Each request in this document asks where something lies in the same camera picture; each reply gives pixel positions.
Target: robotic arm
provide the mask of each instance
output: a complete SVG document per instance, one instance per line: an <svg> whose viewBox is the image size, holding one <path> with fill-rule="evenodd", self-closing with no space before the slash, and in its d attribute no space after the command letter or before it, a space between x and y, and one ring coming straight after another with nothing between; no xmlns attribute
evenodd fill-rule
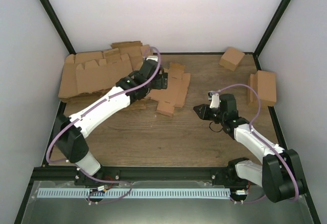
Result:
<svg viewBox="0 0 327 224"><path fill-rule="evenodd" d="M103 178L103 167L89 151L85 139L104 120L136 100L144 98L151 89L166 89L168 74L161 66L159 69L157 67L157 57L149 56L139 71L120 79L115 87L95 103L70 117L59 115L56 118L54 135L59 137L56 145L70 163L76 164L84 174L97 179ZM197 115L203 120L221 124L226 134L246 146L262 163L262 166L257 165L246 158L232 160L227 167L230 178L235 181L249 180L261 186L272 202L279 202L295 195L294 184L284 166L286 163L295 177L299 194L308 191L296 151L285 150L270 142L253 127L250 129L249 121L239 117L236 100L232 94L219 97L218 94L209 93L209 100L212 101L210 105L194 107Z"/></svg>
<svg viewBox="0 0 327 224"><path fill-rule="evenodd" d="M257 165L245 158L232 160L228 165L229 174L234 180L246 179L261 186L267 198L274 203L292 198L295 195L294 184L275 152L271 150L270 147L272 147L281 155L292 171L299 194L308 191L300 158L296 151L285 150L278 144L270 142L253 127L250 130L249 121L239 117L236 99L232 94L219 96L209 92L208 97L212 101L210 105L202 104L193 108L197 115L203 120L220 123L226 134L246 146L262 163L262 166ZM270 147L263 144L258 137Z"/></svg>
<svg viewBox="0 0 327 224"><path fill-rule="evenodd" d="M58 135L67 125L74 122L74 125L63 133L56 143L70 163L76 164L88 175L102 179L102 166L89 151L85 139L99 124L136 100L144 98L151 89L167 89L168 74L160 66L154 79L147 85L131 90L150 79L156 71L157 61L156 56L149 56L139 71L134 71L129 76L120 79L115 87L89 107L70 117L59 115L56 118L54 135Z"/></svg>

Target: wire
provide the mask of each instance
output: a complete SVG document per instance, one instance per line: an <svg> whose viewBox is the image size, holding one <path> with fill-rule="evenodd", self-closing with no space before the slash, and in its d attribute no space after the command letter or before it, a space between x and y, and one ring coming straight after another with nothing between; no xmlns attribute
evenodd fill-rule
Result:
<svg viewBox="0 0 327 224"><path fill-rule="evenodd" d="M221 128L221 130L219 130L219 131L214 131L213 128L211 128L212 123L214 123L214 121L210 122L209 129L212 130L213 132L219 133L219 132L221 132L223 130L223 128Z"/></svg>
<svg viewBox="0 0 327 224"><path fill-rule="evenodd" d="M146 86L147 84L149 84L149 83L150 83L150 82L155 78L155 76L157 75L157 73L158 73L158 71L159 71L159 69L160 69L160 65L161 65L161 54L160 54L159 50L158 50L156 47L153 47L153 46L149 47L149 48L145 51L145 54L146 54L150 49L155 50L155 51L157 52L157 55L158 55L158 64L157 64L156 69L155 69L154 73L152 74L152 76L151 76L148 80L146 80L144 83L142 83L142 84L140 84L140 85L138 85L138 86L136 86L136 87L133 87L133 88L131 88L131 89L123 90L123 91L121 91L121 92L118 92L118 93L116 93L116 94L114 94L114 95L109 96L108 99L105 99L105 98L104 98L104 99L100 100L100 101L99 101L98 103L96 103L94 106L92 106L92 107L89 108L87 111L85 111L85 112L81 115L81 118L85 117L88 113L90 113L91 111L93 111L95 108L97 108L97 107L98 107L99 105L101 105L102 103L107 102L107 101L109 101L110 99L112 99L112 98L114 98L114 97L116 97L116 96L118 96L118 95L122 95L122 94L126 94L127 92L131 92L131 91L138 90L138 89L140 89L140 88ZM61 162L61 161L66 160L66 159L59 159L59 160L52 161L52 160L50 159L50 154L51 154L51 151L52 151L54 145L56 144L56 142L57 142L58 139L60 138L60 136L62 136L63 133L65 133L65 132L66 132L70 127L72 127L72 126L73 126L77 121L79 121L78 118L75 119L74 121L72 121L71 123L69 123L69 124L68 124L64 129L62 129L62 130L58 133L58 135L55 136L55 138L54 138L54 139L52 140L52 142L50 143L50 145L49 145L49 147L48 147L48 150L46 151L46 155L45 155L45 157L46 157L46 161L47 161L49 164L50 164L50 163L55 164L55 163L58 163L58 162ZM122 195L122 196L120 196L120 197L118 197L118 198L116 198L116 199L114 199L114 200L111 200L111 201L108 201L108 202L105 202L105 203L112 203L112 202L116 202L116 201L118 201L118 200L121 200L122 198L124 198L125 196L127 196L127 195L131 192L131 190L132 190L132 184L129 183L129 182L124 182L124 181L105 181L105 180L97 179L97 178L95 178L95 177L93 177L93 176L90 176L90 175L89 175L87 172L85 172L83 169L81 169L81 172L83 172L84 175L86 175L87 177L89 177L90 179L92 179L92 180L94 180L94 181L96 181L96 182L102 182L102 183L125 183L125 184L129 184L129 185L130 185L130 189L129 189L129 191L128 191L127 193L125 193L124 195Z"/></svg>
<svg viewBox="0 0 327 224"><path fill-rule="evenodd" d="M227 90L229 88L232 88L232 87L236 87L236 86L244 86L248 89L250 89L256 96L256 99L258 100L258 111L256 113L256 115L254 116L254 118L250 121L250 124L249 124L249 128L250 128L250 131L251 133L253 134L253 136L255 136L260 142L262 142L264 145L266 145L267 147L269 147L270 150L272 150L275 155L278 157L278 159L280 160L280 162L283 164L283 166L285 167L288 175L290 176L291 180L292 180L292 183L294 185L294 190L295 190L295 196L294 198L291 198L290 200L291 201L297 201L298 200L298 197L299 197L299 190L298 190L298 187L297 187L297 183L296 183L296 180L295 180L295 177L290 169L290 167L287 165L287 163L285 162L285 160L281 157L281 155L268 143L266 142L264 139L262 139L257 133L255 133L254 129L252 129L252 123L254 122L254 120L259 116L259 113L260 113L260 109L261 109L261 101L260 101L260 98L258 96L258 94L256 93L256 91L248 86L248 85L245 85L245 84L234 84L234 85L229 85L225 88L222 88L220 90L217 90L217 91L213 91L213 94L217 94L217 93L220 93L224 90Z"/></svg>
<svg viewBox="0 0 327 224"><path fill-rule="evenodd" d="M113 181L113 178L110 177L110 176L105 176L104 179L105 179L105 180L108 180L108 179L109 179L110 181ZM110 190L110 189L112 188L112 185L113 185L113 183L111 183L111 184L109 185L109 187L107 188L107 191Z"/></svg>

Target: white wall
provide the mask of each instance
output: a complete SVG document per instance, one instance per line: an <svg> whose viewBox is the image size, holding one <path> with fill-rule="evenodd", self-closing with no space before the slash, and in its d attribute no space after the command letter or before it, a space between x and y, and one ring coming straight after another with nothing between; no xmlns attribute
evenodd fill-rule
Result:
<svg viewBox="0 0 327 224"><path fill-rule="evenodd" d="M40 166L68 54L39 0L0 0L0 223L13 223Z"/></svg>
<svg viewBox="0 0 327 224"><path fill-rule="evenodd" d="M281 0L50 0L77 52L142 40L161 52L254 51Z"/></svg>
<svg viewBox="0 0 327 224"><path fill-rule="evenodd" d="M277 73L278 119L301 157L315 206L327 223L327 0L292 0L259 56Z"/></svg>

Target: cardboard box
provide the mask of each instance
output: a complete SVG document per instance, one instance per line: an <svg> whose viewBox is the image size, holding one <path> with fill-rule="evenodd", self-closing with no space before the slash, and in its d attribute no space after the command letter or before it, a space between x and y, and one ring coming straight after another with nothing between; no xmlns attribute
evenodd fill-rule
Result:
<svg viewBox="0 0 327 224"><path fill-rule="evenodd" d="M121 55L117 48L69 55L65 59L58 96L64 101L82 94L105 94L131 72L128 54Z"/></svg>
<svg viewBox="0 0 327 224"><path fill-rule="evenodd" d="M240 65L244 55L245 54L238 49L230 47L222 55L219 64L229 70L235 71L235 69Z"/></svg>
<svg viewBox="0 0 327 224"><path fill-rule="evenodd" d="M140 64L142 64L143 56L149 47L148 44L143 45L141 41L125 41L111 44L111 48L118 48L121 55L128 54L133 70L137 70ZM148 55L152 55L151 50L148 51L146 57Z"/></svg>
<svg viewBox="0 0 327 224"><path fill-rule="evenodd" d="M147 98L158 103L157 112L172 117L175 108L185 104L186 94L189 89L191 74L185 73L185 66L170 63L168 72L168 88L166 90L152 90Z"/></svg>
<svg viewBox="0 0 327 224"><path fill-rule="evenodd" d="M248 80L248 85L257 92L262 108L275 105L277 101L275 73L258 71L256 74L251 74ZM258 105L258 100L253 92L249 92L249 89L247 93L247 103L248 105Z"/></svg>

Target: small cardboard box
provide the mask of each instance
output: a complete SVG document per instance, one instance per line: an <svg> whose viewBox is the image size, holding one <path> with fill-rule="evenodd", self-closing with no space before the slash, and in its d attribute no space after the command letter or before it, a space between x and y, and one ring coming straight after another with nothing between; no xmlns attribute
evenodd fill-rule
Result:
<svg viewBox="0 0 327 224"><path fill-rule="evenodd" d="M191 74L185 73L185 66L170 63L168 72L168 87L166 90L151 90L147 98L158 103L157 112L172 117L175 108L185 104L186 94L189 89Z"/></svg>
<svg viewBox="0 0 327 224"><path fill-rule="evenodd" d="M128 54L121 55L118 49L69 55L58 96L63 101L82 94L100 93L101 96L131 72Z"/></svg>
<svg viewBox="0 0 327 224"><path fill-rule="evenodd" d="M262 108L272 107L277 101L276 96L276 74L273 72L258 71L256 74L251 74L248 80L248 85L253 88L258 94ZM248 105L258 105L253 92L247 92Z"/></svg>
<svg viewBox="0 0 327 224"><path fill-rule="evenodd" d="M222 55L219 64L229 70L235 71L235 69L240 65L244 55L245 54L238 49L230 47Z"/></svg>
<svg viewBox="0 0 327 224"><path fill-rule="evenodd" d="M118 48L121 55L128 54L133 70L137 70L142 64L144 54L146 54L146 57L152 55L151 50L149 50L150 46L148 44L143 45L141 41L117 42L111 44L111 48Z"/></svg>

